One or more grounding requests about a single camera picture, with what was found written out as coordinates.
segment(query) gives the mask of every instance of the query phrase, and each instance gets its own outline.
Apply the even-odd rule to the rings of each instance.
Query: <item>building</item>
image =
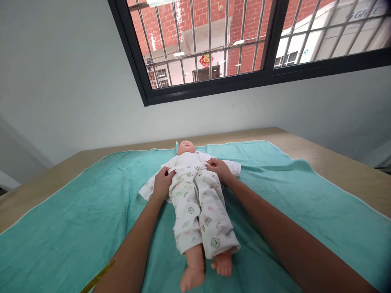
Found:
[[[272,0],[265,0],[264,2],[262,0],[211,0],[210,47],[207,0],[148,1],[150,7],[145,5],[146,2],[141,2],[141,6],[144,4],[140,12],[145,31],[138,9],[132,9],[132,7],[137,5],[136,0],[127,0],[127,2],[131,10],[130,13],[145,64],[152,63],[152,59],[153,63],[159,63],[155,66],[155,69],[152,66],[147,66],[153,88],[209,79],[210,63],[208,54],[200,54],[196,57],[184,58],[170,63],[166,63],[165,54],[167,60],[170,61],[175,58],[194,55],[195,51],[199,54],[209,50],[218,51],[220,49],[220,51],[211,54],[212,78],[256,71],[261,68],[264,50],[263,41],[266,38]],[[245,4],[245,21],[243,22]],[[297,11],[298,4],[299,0],[291,0],[289,3],[277,51],[275,68],[281,67],[283,64],[286,66],[343,56],[347,54],[350,44],[355,38],[356,40],[350,48],[349,54],[362,52],[370,39],[370,46],[366,50],[382,48],[387,41],[387,38],[384,36],[389,32],[389,18],[368,20],[362,27],[361,22],[347,25],[340,37],[338,35],[342,29],[341,26],[333,27],[334,25],[344,23],[347,19],[350,22],[383,14],[387,7],[381,0],[375,3],[369,15],[368,10],[371,7],[371,1],[358,1],[353,13],[348,15],[354,4],[353,0],[341,0],[337,3],[332,0],[322,0],[311,26],[312,30],[319,30],[309,33],[308,36],[306,36],[306,31],[309,29],[317,0],[302,0],[299,11]],[[191,7],[193,7],[194,35]],[[293,36],[288,37],[293,25]],[[148,37],[152,59],[150,58],[145,34]],[[161,35],[163,35],[165,50],[163,49]],[[307,40],[299,60],[305,39]],[[259,43],[224,51],[225,43],[227,47],[231,47],[238,44],[246,45],[254,41]]]

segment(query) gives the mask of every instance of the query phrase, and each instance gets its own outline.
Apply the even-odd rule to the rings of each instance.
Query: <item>measuring tape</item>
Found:
[[[80,293],[88,293],[96,284],[99,282],[99,280],[113,267],[113,265],[116,263],[115,258],[109,262],[109,264],[99,273],[91,282],[88,283],[86,287],[80,292]]]

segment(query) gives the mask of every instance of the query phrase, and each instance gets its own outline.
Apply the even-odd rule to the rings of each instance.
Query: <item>printed pants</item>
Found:
[[[239,250],[216,173],[204,166],[177,168],[169,195],[176,214],[176,246],[182,255],[200,243],[207,259],[231,248],[232,253]]]

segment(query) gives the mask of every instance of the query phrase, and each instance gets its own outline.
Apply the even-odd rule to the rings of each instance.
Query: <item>wooden table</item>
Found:
[[[379,212],[391,217],[391,176],[339,155],[277,127],[181,138],[195,146],[249,140],[268,140],[293,159],[303,158],[324,178],[361,198]],[[149,142],[82,151],[47,170],[29,183],[0,197],[0,232],[15,223],[83,170],[106,155],[118,151],[172,149],[176,140]]]

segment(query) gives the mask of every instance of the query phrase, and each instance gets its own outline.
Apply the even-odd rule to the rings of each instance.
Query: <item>doll leg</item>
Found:
[[[180,281],[180,290],[186,292],[202,285],[205,280],[202,237],[197,217],[200,207],[196,198],[194,183],[180,182],[172,194],[176,222],[174,235],[176,246],[186,255],[187,268]]]
[[[231,254],[239,250],[232,223],[222,203],[222,192],[217,174],[199,170],[196,178],[201,205],[200,226],[207,259],[215,258],[212,268],[223,276],[232,272]]]

